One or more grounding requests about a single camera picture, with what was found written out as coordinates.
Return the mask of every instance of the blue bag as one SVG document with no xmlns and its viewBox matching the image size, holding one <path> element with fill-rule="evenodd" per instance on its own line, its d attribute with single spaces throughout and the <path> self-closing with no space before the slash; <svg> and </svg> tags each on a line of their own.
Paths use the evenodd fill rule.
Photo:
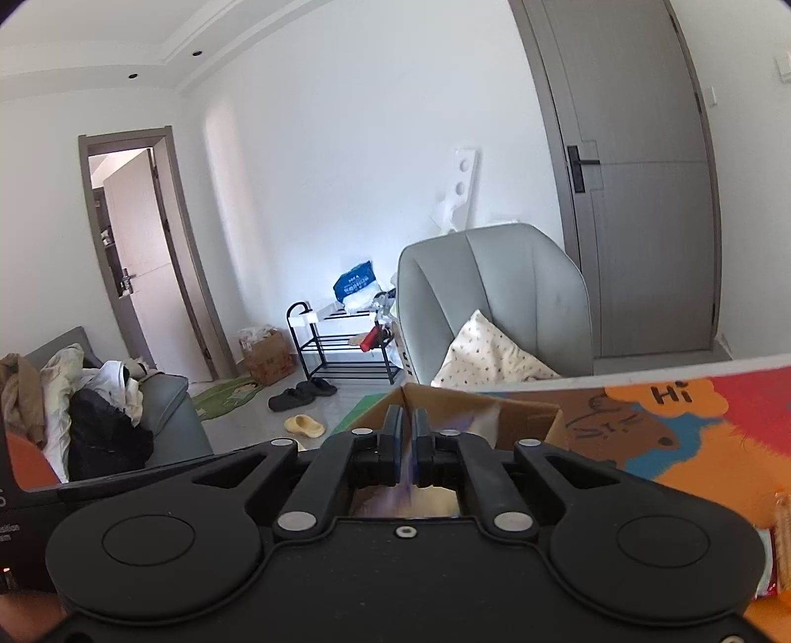
<svg viewBox="0 0 791 643">
<path fill-rule="evenodd" d="M 332 290 L 335 291 L 335 298 L 343 303 L 345 297 L 361 291 L 376 280 L 371 262 L 366 261 L 364 264 L 354 266 L 349 272 L 344 272 L 335 282 Z"/>
</svg>

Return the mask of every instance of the pile of clothes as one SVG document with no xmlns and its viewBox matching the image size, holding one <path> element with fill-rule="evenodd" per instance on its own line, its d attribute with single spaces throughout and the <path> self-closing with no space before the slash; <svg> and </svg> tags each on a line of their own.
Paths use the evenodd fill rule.
<svg viewBox="0 0 791 643">
<path fill-rule="evenodd" d="M 153 453 L 151 431 L 139 426 L 139 384 L 153 372 L 119 361 L 84 368 L 84 356 L 72 344 L 41 372 L 16 353 L 0 360 L 6 431 L 35 444 L 61 482 L 141 469 Z"/>
</svg>

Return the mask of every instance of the black slipper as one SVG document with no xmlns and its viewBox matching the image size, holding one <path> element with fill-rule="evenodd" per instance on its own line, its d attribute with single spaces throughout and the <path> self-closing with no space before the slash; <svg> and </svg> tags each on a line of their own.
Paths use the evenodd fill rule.
<svg viewBox="0 0 791 643">
<path fill-rule="evenodd" d="M 269 398 L 269 408 L 273 411 L 289 411 L 305 406 L 316 399 L 316 394 L 304 389 L 286 389 L 279 395 Z"/>
<path fill-rule="evenodd" d="M 332 386 L 326 379 L 321 377 L 312 377 L 308 382 L 299 382 L 297 389 L 313 393 L 320 398 L 329 398 L 331 395 L 338 393 L 337 386 Z"/>
</svg>

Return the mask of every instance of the brown clothing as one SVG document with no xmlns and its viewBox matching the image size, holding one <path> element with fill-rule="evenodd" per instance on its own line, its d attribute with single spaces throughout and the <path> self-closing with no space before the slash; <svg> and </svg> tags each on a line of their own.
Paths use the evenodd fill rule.
<svg viewBox="0 0 791 643">
<path fill-rule="evenodd" d="M 26 438 L 38 448 L 46 444 L 39 372 L 17 353 L 0 360 L 0 412 L 6 431 Z"/>
</svg>

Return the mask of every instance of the yellow slipper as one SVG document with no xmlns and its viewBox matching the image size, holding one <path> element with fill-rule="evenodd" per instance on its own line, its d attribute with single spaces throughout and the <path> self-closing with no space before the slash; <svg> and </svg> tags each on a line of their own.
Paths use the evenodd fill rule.
<svg viewBox="0 0 791 643">
<path fill-rule="evenodd" d="M 306 438 L 317 438 L 324 435 L 327 430 L 320 422 L 316 422 L 309 415 L 295 415 L 285 422 L 286 431 L 296 433 Z"/>
</svg>

